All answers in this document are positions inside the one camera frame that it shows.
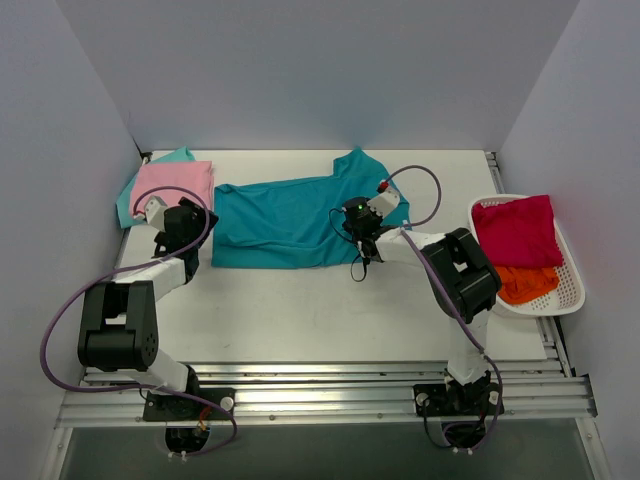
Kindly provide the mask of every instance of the white table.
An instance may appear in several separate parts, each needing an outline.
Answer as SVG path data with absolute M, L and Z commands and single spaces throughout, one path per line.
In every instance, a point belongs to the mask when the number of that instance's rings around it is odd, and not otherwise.
M 167 152 L 155 152 L 159 158 Z M 330 175 L 347 151 L 196 151 L 211 161 L 215 184 L 251 184 Z M 467 226 L 469 202 L 495 193 L 481 151 L 371 150 L 390 172 L 422 164 L 438 175 L 443 199 L 424 232 Z M 423 172 L 395 179 L 411 203 L 411 219 L 433 207 L 435 188 Z M 155 231 L 131 229 L 122 265 L 151 256 Z M 160 346 L 183 362 L 400 362 L 447 360 L 447 317 L 422 269 L 373 264 L 362 283 L 349 265 L 301 270 L 211 267 L 211 237 L 192 282 L 157 304 Z M 497 360 L 545 359 L 535 320 L 489 321 L 488 352 Z

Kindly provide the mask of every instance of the folded teal cloth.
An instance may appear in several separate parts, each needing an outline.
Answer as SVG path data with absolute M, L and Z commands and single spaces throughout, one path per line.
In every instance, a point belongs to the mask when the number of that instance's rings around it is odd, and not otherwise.
M 164 157 L 160 157 L 157 160 L 154 160 L 153 163 L 173 163 L 173 162 L 195 162 L 196 158 L 189 151 L 187 147 L 182 147 L 176 150 L 175 152 L 171 152 Z M 131 181 L 124 187 L 124 190 L 116 200 L 116 210 L 118 211 L 118 220 L 120 220 L 120 228 L 129 228 L 134 225 L 139 225 L 142 222 L 138 220 L 134 220 L 133 217 L 129 214 L 129 202 L 131 201 L 131 191 L 133 190 L 133 185 L 136 183 L 136 179 L 138 178 L 138 174 L 136 173 Z
M 215 267 L 306 268 L 351 263 L 357 249 L 329 224 L 329 210 L 353 197 L 374 197 L 387 178 L 384 165 L 362 150 L 333 161 L 333 175 L 214 189 L 220 218 L 213 230 Z M 389 215 L 385 225 L 409 219 L 409 203 Z M 340 233 L 344 216 L 333 212 Z

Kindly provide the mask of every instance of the red cloth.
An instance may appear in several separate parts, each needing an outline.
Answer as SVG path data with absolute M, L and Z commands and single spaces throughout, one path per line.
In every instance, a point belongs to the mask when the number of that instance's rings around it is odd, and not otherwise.
M 471 217 L 489 261 L 500 267 L 560 267 L 549 195 L 513 200 L 494 207 L 474 205 Z

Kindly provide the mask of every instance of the folded clothing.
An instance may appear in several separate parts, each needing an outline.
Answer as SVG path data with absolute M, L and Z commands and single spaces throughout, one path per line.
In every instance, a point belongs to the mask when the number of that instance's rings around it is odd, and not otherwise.
M 153 160 L 151 165 L 156 165 L 158 163 L 172 163 L 172 162 L 195 162 L 195 157 L 189 151 L 187 147 L 179 148 L 178 150 L 171 152 L 164 157 L 160 157 L 157 160 Z M 139 225 L 142 223 L 140 220 L 135 220 L 131 214 L 130 210 L 130 200 L 131 200 L 131 191 L 133 190 L 133 186 L 136 183 L 136 179 L 138 178 L 138 174 L 135 174 L 133 178 L 127 183 L 127 186 L 124 187 L 124 190 L 116 200 L 116 210 L 118 212 L 118 220 L 120 221 L 120 228 L 129 228 L 134 225 Z
M 216 214 L 213 259 L 216 267 L 306 268 L 351 263 L 353 245 L 340 238 L 329 223 L 329 210 L 353 197 L 377 195 L 389 173 L 362 150 L 333 161 L 333 175 L 247 186 L 220 185 L 214 190 Z M 385 219 L 402 225 L 409 203 Z M 343 215 L 333 214 L 343 235 Z
M 502 288 L 498 295 L 511 305 L 520 305 L 546 295 L 560 282 L 553 267 L 496 267 L 496 271 L 502 280 Z
M 548 195 L 493 207 L 474 205 L 478 242 L 494 266 L 545 268 L 563 264 Z
M 133 207 L 138 198 L 152 188 L 162 186 L 182 187 L 197 194 L 211 210 L 211 189 L 213 188 L 211 162 L 172 162 L 172 163 L 148 163 L 143 165 L 138 172 L 138 178 L 131 190 L 129 214 L 135 215 Z M 159 190 L 146 195 L 139 203 L 138 210 L 144 208 L 149 197 L 157 195 L 162 198 L 169 207 L 178 205 L 182 197 L 186 197 L 197 205 L 200 202 L 193 195 L 177 190 Z

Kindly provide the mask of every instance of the plastic basket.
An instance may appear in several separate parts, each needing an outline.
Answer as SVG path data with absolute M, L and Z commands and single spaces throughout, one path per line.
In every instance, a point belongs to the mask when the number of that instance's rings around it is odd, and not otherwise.
M 484 207 L 490 207 L 521 198 L 527 197 L 524 195 L 494 195 L 491 197 L 480 197 L 472 201 L 469 204 L 469 225 L 476 240 L 478 240 L 478 234 L 476 233 L 473 218 L 471 217 L 471 209 L 474 205 L 479 203 Z M 560 280 L 558 287 L 546 295 L 521 305 L 509 305 L 500 297 L 497 297 L 493 312 L 505 317 L 532 318 L 566 315 L 582 307 L 585 298 L 584 285 L 578 274 L 576 264 L 571 257 L 567 243 L 564 241 L 564 237 L 555 220 L 553 225 L 556 231 L 556 242 L 564 259 L 564 264 L 561 267 L 555 267 Z

